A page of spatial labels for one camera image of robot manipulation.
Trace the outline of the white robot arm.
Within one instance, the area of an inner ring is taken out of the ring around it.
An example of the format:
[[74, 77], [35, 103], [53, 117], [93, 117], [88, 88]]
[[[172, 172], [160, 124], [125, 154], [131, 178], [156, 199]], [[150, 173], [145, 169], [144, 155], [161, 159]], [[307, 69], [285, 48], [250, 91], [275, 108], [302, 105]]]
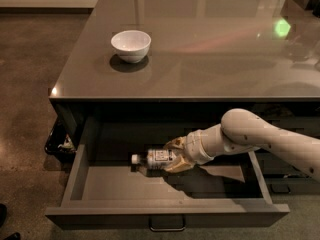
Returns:
[[165, 149], [177, 158], [165, 170], [178, 173], [203, 165], [217, 156], [263, 149], [320, 181], [320, 140], [273, 126], [244, 109], [231, 109], [221, 123], [169, 141]]

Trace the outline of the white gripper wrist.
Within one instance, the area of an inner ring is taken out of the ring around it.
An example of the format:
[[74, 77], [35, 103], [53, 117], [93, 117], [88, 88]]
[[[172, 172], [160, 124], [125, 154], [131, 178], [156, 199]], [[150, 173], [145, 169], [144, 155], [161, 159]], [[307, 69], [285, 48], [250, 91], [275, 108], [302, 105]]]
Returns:
[[197, 130], [189, 133], [186, 137], [177, 137], [167, 142], [163, 146], [164, 149], [175, 153], [181, 153], [184, 150], [186, 156], [178, 155], [164, 170], [168, 173], [180, 173], [192, 169], [195, 164], [203, 165], [212, 161], [213, 157], [206, 153], [202, 145], [202, 136], [202, 131]]

